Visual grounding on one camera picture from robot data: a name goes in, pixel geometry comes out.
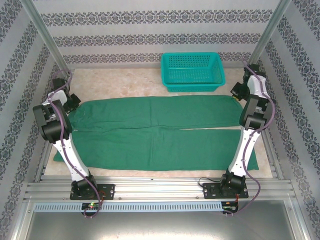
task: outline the beige floor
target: beige floor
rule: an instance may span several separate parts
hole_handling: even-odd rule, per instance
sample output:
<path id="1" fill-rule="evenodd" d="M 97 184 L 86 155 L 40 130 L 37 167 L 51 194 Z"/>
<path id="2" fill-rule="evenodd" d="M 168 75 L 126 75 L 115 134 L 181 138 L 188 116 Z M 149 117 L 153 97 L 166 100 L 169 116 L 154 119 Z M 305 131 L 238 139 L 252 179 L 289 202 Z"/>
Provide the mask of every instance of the beige floor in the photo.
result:
<path id="1" fill-rule="evenodd" d="M 180 95 L 230 95 L 230 90 L 236 82 L 242 81 L 242 68 L 225 69 L 226 84 L 215 92 L 167 92 L 161 80 L 158 68 L 128 68 L 128 69 L 76 69 L 71 82 L 71 93 L 76 94 L 82 102 L 98 99 L 147 96 L 180 96 Z M 257 140 L 254 150 L 259 170 L 250 173 L 257 178 L 272 178 L 268 157 L 262 138 Z M 55 162 L 53 157 L 56 149 L 53 147 L 45 169 L 45 175 L 69 175 L 64 162 Z M 112 170 L 90 167 L 94 176 L 113 177 L 220 177 L 225 171 L 138 171 Z"/>

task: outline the plastic basket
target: plastic basket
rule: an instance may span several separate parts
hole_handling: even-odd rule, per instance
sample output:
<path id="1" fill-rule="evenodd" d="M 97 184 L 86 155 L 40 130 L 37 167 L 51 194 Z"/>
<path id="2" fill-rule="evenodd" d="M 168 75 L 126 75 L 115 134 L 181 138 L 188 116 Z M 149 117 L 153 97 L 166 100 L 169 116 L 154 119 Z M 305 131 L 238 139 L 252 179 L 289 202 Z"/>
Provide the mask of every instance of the plastic basket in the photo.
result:
<path id="1" fill-rule="evenodd" d="M 164 53 L 161 77 L 168 92 L 213 92 L 226 83 L 216 52 Z"/>

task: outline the green cloth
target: green cloth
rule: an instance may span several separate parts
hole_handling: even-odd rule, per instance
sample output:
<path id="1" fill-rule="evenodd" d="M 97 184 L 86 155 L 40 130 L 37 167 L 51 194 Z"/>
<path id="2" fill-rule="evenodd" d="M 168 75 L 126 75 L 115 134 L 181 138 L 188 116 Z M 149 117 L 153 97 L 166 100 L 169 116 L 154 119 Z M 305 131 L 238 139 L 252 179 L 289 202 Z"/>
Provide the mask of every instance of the green cloth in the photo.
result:
<path id="1" fill-rule="evenodd" d="M 155 126 L 176 129 L 239 125 L 241 105 L 226 95 L 125 97 L 87 101 L 69 114 L 74 130 L 109 131 Z"/>
<path id="2" fill-rule="evenodd" d="M 165 127 L 72 133 L 88 167 L 114 170 L 226 170 L 237 150 L 240 130 L 179 130 Z M 56 154 L 55 161 L 62 161 Z M 252 154 L 248 169 L 258 169 Z"/>
<path id="3" fill-rule="evenodd" d="M 129 97 L 85 102 L 69 119 L 74 145 L 88 167 L 226 170 L 240 130 L 196 128 L 238 126 L 241 112 L 225 95 Z M 54 160 L 63 159 L 57 153 Z M 258 169 L 254 153 L 248 169 Z"/>

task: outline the purple cable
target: purple cable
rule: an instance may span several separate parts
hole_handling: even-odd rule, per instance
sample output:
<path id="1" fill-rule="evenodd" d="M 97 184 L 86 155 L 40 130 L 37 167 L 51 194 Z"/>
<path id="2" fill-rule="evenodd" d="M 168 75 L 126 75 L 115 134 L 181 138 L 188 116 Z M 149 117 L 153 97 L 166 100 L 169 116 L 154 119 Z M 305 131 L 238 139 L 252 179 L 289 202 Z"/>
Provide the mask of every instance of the purple cable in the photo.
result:
<path id="1" fill-rule="evenodd" d="M 247 61 L 245 60 L 242 60 L 243 62 L 243 65 L 246 69 L 248 69 L 255 77 L 256 79 L 259 81 L 259 84 L 260 84 L 260 87 L 261 89 L 263 90 L 263 82 L 262 80 L 260 79 L 260 77 L 248 66 L 247 64 Z M 247 151 L 247 148 L 249 146 L 249 143 L 253 137 L 253 135 L 256 133 L 256 132 L 261 132 L 262 130 L 266 129 L 267 127 L 269 127 L 269 125 L 271 124 L 271 122 L 273 121 L 274 117 L 275 117 L 275 112 L 276 112 L 276 108 L 275 108 L 275 104 L 274 102 L 272 101 L 272 99 L 267 95 L 265 94 L 264 92 L 261 93 L 266 99 L 268 99 L 268 101 L 270 102 L 271 104 L 271 107 L 272 107 L 272 112 L 271 112 L 271 117 L 270 117 L 270 120 L 261 128 L 259 129 L 256 129 L 254 130 L 251 134 L 250 134 L 250 137 L 249 137 L 249 140 L 248 142 L 246 143 L 245 147 L 244 147 L 244 150 L 243 150 L 243 155 L 242 155 L 242 164 L 243 164 L 243 169 L 245 171 L 245 173 L 253 180 L 256 182 L 256 184 L 258 185 L 258 191 L 256 192 L 256 194 L 253 196 L 253 198 L 251 199 L 251 201 L 246 205 L 244 206 L 243 208 L 241 208 L 239 211 L 237 211 L 235 214 L 238 214 L 240 213 L 243 209 L 246 209 L 249 205 L 252 204 L 252 202 L 258 197 L 258 195 L 260 194 L 260 191 L 261 191 L 261 185 L 260 185 L 260 182 L 254 178 L 247 170 L 246 168 L 246 164 L 245 164 L 245 156 L 246 156 L 246 151 Z"/>
<path id="2" fill-rule="evenodd" d="M 54 96 L 54 94 L 56 94 L 58 91 L 60 91 L 60 90 L 63 89 L 65 86 L 67 86 L 68 84 L 70 84 L 73 75 L 72 75 L 72 72 L 71 72 L 69 69 L 62 69 L 62 70 L 60 70 L 60 71 L 57 71 L 57 72 L 52 76 L 52 78 L 54 78 L 54 77 L 56 77 L 59 73 L 62 73 L 62 72 L 65 72 L 65 71 L 69 72 L 69 74 L 70 74 L 69 80 L 68 80 L 63 86 L 61 86 L 61 87 L 59 87 L 57 90 L 55 90 L 55 91 L 49 96 L 49 98 L 48 98 L 48 102 L 49 102 L 50 105 L 54 108 L 55 112 L 57 113 L 57 115 L 58 115 L 58 117 L 59 117 L 59 120 L 62 119 L 62 115 L 61 115 L 61 113 L 59 112 L 57 106 L 56 106 L 55 104 L 53 104 L 53 102 L 51 101 L 51 98 L 52 98 L 52 97 Z M 61 141 L 61 146 L 62 146 L 63 154 L 64 154 L 64 156 L 65 156 L 66 161 L 67 161 L 68 164 L 71 166 L 71 168 L 72 168 L 73 170 L 75 170 L 76 173 L 79 174 L 79 175 L 90 185 L 90 187 L 94 190 L 94 192 L 95 192 L 95 194 L 96 194 L 96 196 L 97 196 L 97 198 L 98 198 L 98 205 L 99 205 L 99 207 L 98 207 L 98 210 L 97 210 L 92 216 L 87 216 L 87 215 L 86 215 L 87 209 L 85 209 L 84 212 L 83 212 L 83 215 L 84 215 L 84 217 L 85 217 L 86 219 L 92 219 L 92 218 L 94 218 L 94 217 L 98 214 L 98 212 L 99 212 L 100 209 L 101 209 L 101 201 L 100 201 L 100 196 L 99 196 L 98 190 L 97 190 L 96 187 L 70 162 L 70 159 L 68 158 L 68 155 L 67 155 L 67 152 L 66 152 L 66 146 L 65 146 L 65 144 L 64 144 L 65 126 L 64 126 L 63 121 L 60 121 L 60 124 L 61 124 L 60 141 Z"/>

